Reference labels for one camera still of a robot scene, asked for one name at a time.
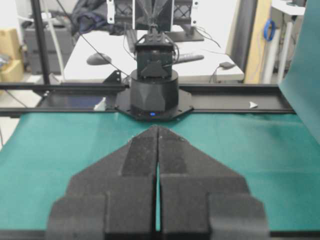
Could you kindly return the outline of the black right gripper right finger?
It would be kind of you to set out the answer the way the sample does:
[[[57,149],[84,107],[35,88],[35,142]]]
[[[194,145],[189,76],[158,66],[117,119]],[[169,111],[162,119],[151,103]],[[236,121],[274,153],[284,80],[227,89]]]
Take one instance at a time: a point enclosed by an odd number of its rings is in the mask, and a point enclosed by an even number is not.
[[[164,127],[158,162],[165,239],[269,239],[264,205],[241,174]]]

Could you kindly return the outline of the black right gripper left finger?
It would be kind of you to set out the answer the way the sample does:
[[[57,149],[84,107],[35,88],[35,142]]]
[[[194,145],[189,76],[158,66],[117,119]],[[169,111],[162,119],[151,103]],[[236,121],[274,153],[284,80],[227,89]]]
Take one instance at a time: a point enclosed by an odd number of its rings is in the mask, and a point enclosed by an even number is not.
[[[157,126],[74,174],[47,220],[49,240],[149,240],[155,231]]]

